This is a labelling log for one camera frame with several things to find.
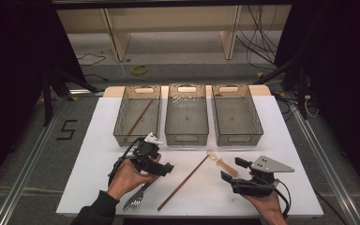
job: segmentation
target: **cable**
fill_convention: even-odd
[[[125,151],[124,155],[121,156],[114,164],[113,164],[113,168],[112,171],[108,174],[108,176],[110,177],[108,180],[108,186],[110,185],[111,181],[113,180],[113,177],[116,174],[116,171],[118,171],[119,166],[121,166],[122,162],[125,161],[125,159],[127,158],[127,154],[130,151],[130,149],[133,147],[134,144],[136,144],[136,142],[142,141],[144,139],[144,137],[139,137],[136,140],[134,140],[130,146],[127,148],[127,150]]]
[[[178,83],[176,81],[171,81],[171,80],[154,80],[154,79],[143,79],[143,78],[138,78],[138,77],[130,77],[127,75],[127,73],[125,72],[124,66],[122,65],[121,62],[118,62],[119,66],[121,66],[121,69],[124,73],[124,76],[130,79],[135,79],[135,80],[141,80],[141,81],[146,81],[146,82],[169,82],[169,83]]]
[[[276,98],[276,100],[282,101],[287,105],[288,109],[285,112],[281,112],[282,114],[289,113],[291,111],[291,105],[297,106],[297,99],[283,97],[283,96],[281,96],[281,95],[279,95],[278,93],[275,93],[275,92],[273,92],[271,94]]]
[[[318,197],[320,197],[320,199],[323,200],[329,206],[329,208],[331,208],[333,210],[333,212],[341,220],[341,222],[343,222],[344,225],[347,225],[347,221],[340,215],[340,213],[335,209],[335,207],[333,207],[332,204],[330,204],[316,189],[313,189],[313,190],[314,190],[314,193]]]
[[[291,209],[292,206],[292,200],[291,200],[291,192],[289,192],[288,187],[286,187],[286,185],[284,183],[282,183],[280,180],[277,179],[277,181],[282,184],[286,190],[288,191],[288,196],[289,196],[289,201],[285,198],[285,196],[283,196],[283,194],[278,190],[278,189],[274,189],[274,191],[277,193],[277,195],[285,202],[286,206],[285,209],[283,210],[282,216],[284,218],[288,217],[288,213],[289,210]]]
[[[260,36],[261,36],[261,38],[262,38],[262,41],[261,41],[261,43],[262,43],[262,46],[263,46],[263,48],[265,49],[265,39],[264,39],[264,35],[263,35],[263,23],[262,23],[262,15],[263,15],[263,6],[259,6],[259,12],[260,12],[260,14],[259,14],[259,22],[258,22],[258,25],[260,25]],[[271,59],[271,57],[270,57],[270,55],[268,54],[268,52],[267,52],[267,50],[265,49],[265,54],[267,55],[267,57],[270,59],[270,61],[271,62],[274,62],[272,59]]]
[[[276,20],[276,16],[277,16],[277,9],[278,9],[278,5],[276,5],[276,10],[274,11],[274,19],[273,19],[273,21],[272,21],[271,24],[270,24],[270,29],[268,29],[267,35],[268,35],[268,33],[270,33],[271,28],[273,28],[273,24],[274,24],[274,21]]]
[[[261,54],[259,54],[258,52],[256,52],[255,50],[253,50],[252,48],[250,48],[249,46],[247,46],[238,36],[236,36],[236,38],[242,43],[242,45],[247,48],[248,50],[251,50],[252,52],[254,52],[255,54],[259,55],[262,59],[264,59],[265,61],[267,61],[268,63],[270,64],[273,64],[274,63],[270,60],[270,59],[267,59],[266,57],[262,56]]]
[[[309,116],[311,116],[312,118],[317,117],[317,116],[318,116],[318,111],[319,111],[319,110],[317,109],[317,111],[315,112],[315,115],[311,114],[311,113],[309,112],[309,110],[308,110],[307,102],[308,102],[308,99],[306,99],[306,101],[305,101],[305,108],[306,108],[306,112],[307,112],[307,113],[308,113],[308,115],[309,115]]]
[[[261,9],[261,13],[263,13],[263,6],[260,5],[260,8],[262,8],[262,9]],[[270,37],[268,37],[268,36],[263,32],[262,29],[260,29],[260,32],[265,36],[265,38],[268,39],[268,41],[269,41],[274,47],[276,47],[276,48],[278,47],[276,44],[274,44],[273,41],[271,41]]]
[[[250,44],[252,44],[252,45],[254,45],[256,48],[259,48],[259,49],[261,49],[261,50],[264,50],[264,51],[268,51],[267,49],[264,49],[264,48],[262,48],[261,46],[259,46],[259,45],[257,45],[257,44],[255,44],[255,43],[253,43],[249,38],[247,38],[247,36],[244,34],[244,32],[243,31],[241,31],[241,34],[242,34],[242,36],[247,40],[247,41],[249,41],[250,42]]]
[[[288,116],[288,118],[285,119],[285,123],[286,121],[288,121],[289,118],[291,118],[291,116],[294,114],[294,112],[296,112],[298,109],[294,109],[293,112]]]
[[[258,8],[258,11],[260,12],[260,15],[259,15],[259,22],[256,22],[256,19],[255,19],[255,17],[253,16],[253,13],[252,13],[252,11],[251,11],[251,9],[250,9],[250,6],[247,6],[248,7],[248,9],[249,9],[249,12],[250,12],[250,15],[252,16],[252,19],[253,19],[253,21],[254,21],[254,23],[255,23],[255,26],[256,26],[256,29],[257,30],[259,30],[259,32],[260,32],[260,34],[261,34],[261,36],[262,36],[262,41],[265,41],[265,38],[267,38],[269,41],[270,41],[270,43],[274,46],[274,47],[278,47],[276,44],[274,44],[273,43],[273,41],[271,41],[271,39],[263,32],[263,30],[262,30],[262,14],[263,14],[263,8],[262,8],[262,5],[260,5],[259,6],[259,8]]]
[[[99,75],[97,75],[97,74],[94,74],[94,73],[91,73],[91,74],[86,74],[86,75],[84,75],[85,77],[88,77],[88,76],[95,76],[95,77],[99,77],[99,78],[101,78],[102,80],[104,80],[104,81],[108,81],[108,79],[107,78],[103,78],[103,77],[101,77],[101,76],[99,76]]]
[[[236,37],[237,37],[238,40],[240,40],[241,43],[247,48],[247,61],[249,62],[249,64],[250,64],[251,66],[255,67],[255,68],[261,68],[261,67],[254,66],[254,65],[250,62],[250,60],[249,60],[249,58],[248,58],[248,50],[251,50],[251,51],[252,51],[252,49],[250,48],[250,43],[252,42],[253,38],[256,36],[256,33],[257,33],[257,27],[256,27],[256,29],[254,30],[253,36],[252,36],[252,38],[250,39],[248,45],[246,45],[244,42],[242,42],[242,41],[239,39],[238,36],[236,36]]]
[[[148,70],[148,67],[145,65],[136,65],[131,68],[131,72],[134,75],[143,75]]]
[[[104,59],[106,59],[106,56],[104,56],[104,55],[95,55],[95,54],[91,54],[91,53],[87,53],[84,56],[79,57],[79,58],[77,57],[77,59],[83,59],[86,55],[92,55],[92,56],[95,56],[97,58],[102,58],[102,59],[100,59],[100,60],[98,60],[98,61],[96,61],[96,62],[94,62],[92,64],[84,64],[84,66],[92,66],[92,65],[94,65],[96,63],[99,63],[99,62],[103,61]]]

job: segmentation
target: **aluminum rail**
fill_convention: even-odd
[[[27,184],[35,166],[37,165],[39,157],[42,154],[46,142],[48,141],[49,136],[54,128],[57,116],[63,109],[66,101],[66,97],[60,97],[57,100],[56,112],[54,112],[51,122],[42,129],[42,132],[37,138],[36,144],[34,145],[27,161],[22,167],[22,171],[20,172],[19,177],[17,178],[13,187],[10,189],[10,192],[7,195],[5,201],[2,203],[0,207],[0,225],[8,224],[15,207],[22,196],[23,189],[25,188],[25,185]]]
[[[297,123],[306,136],[315,158],[321,166],[323,174],[325,175],[330,187],[335,193],[338,203],[340,204],[347,220],[350,224],[360,225],[360,213],[358,212],[358,209],[348,190],[341,182],[335,168],[333,168],[330,159],[325,154],[325,151],[318,141],[318,138],[312,130],[311,126],[309,125],[309,122],[303,118],[299,111],[297,111],[294,115],[296,117]]]

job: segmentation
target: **wooden chopstick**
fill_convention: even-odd
[[[133,126],[131,127],[130,131],[127,133],[127,135],[130,135],[131,132],[133,132],[133,129],[136,127],[136,125],[139,123],[139,121],[142,119],[143,115],[145,114],[145,112],[148,110],[148,107],[150,107],[151,103],[153,102],[153,99],[150,100],[150,102],[148,103],[148,105],[145,107],[145,109],[142,111],[142,114],[140,114],[139,118],[137,118],[136,122],[133,124]]]
[[[209,156],[206,156],[202,162],[200,162],[200,164],[186,177],[186,179],[172,192],[172,194],[166,198],[166,200],[157,208],[158,211],[160,211],[163,206],[165,206],[165,204],[173,197],[173,195],[186,183],[186,181],[189,179],[189,177],[191,177],[192,174],[194,174],[198,168],[200,168],[200,166],[206,161],[206,159]]]

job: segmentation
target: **white table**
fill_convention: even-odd
[[[207,99],[209,138],[202,147],[171,147],[166,145],[164,125],[167,99],[162,100],[159,148],[160,163],[174,165],[171,173],[160,177],[146,190],[141,205],[137,209],[122,208],[137,188],[125,195],[117,205],[117,216],[123,218],[256,218],[259,216],[253,205],[234,194],[230,184],[220,177],[220,167],[207,159],[182,188],[158,211],[158,207],[190,174],[206,156],[206,150],[217,151],[220,158],[240,172],[240,177],[250,179],[249,170],[234,164],[234,158],[255,161],[264,155],[295,168],[295,172],[277,172],[275,177],[287,185],[292,195],[290,217],[313,218],[323,215],[308,177],[297,155],[289,131],[274,97],[253,97],[264,134],[256,146],[217,147],[213,126],[210,97]],[[126,147],[120,147],[113,136],[116,116],[120,107],[120,97],[102,97],[96,106],[90,126],[68,179],[66,189],[57,208],[57,214],[76,216],[81,208],[90,205],[99,190],[106,190],[107,174],[114,162],[122,156]],[[286,197],[286,189],[278,186]]]

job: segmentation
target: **person's arm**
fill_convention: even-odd
[[[107,191],[101,190],[95,202],[83,207],[71,225],[111,225],[115,206],[122,196],[140,184],[153,182],[157,178],[152,174],[140,174],[133,163],[126,159],[118,168]]]
[[[254,197],[243,195],[245,199],[249,200],[262,215],[265,221],[270,225],[286,225],[285,218],[282,216],[280,209],[279,198],[275,191],[266,197]]]

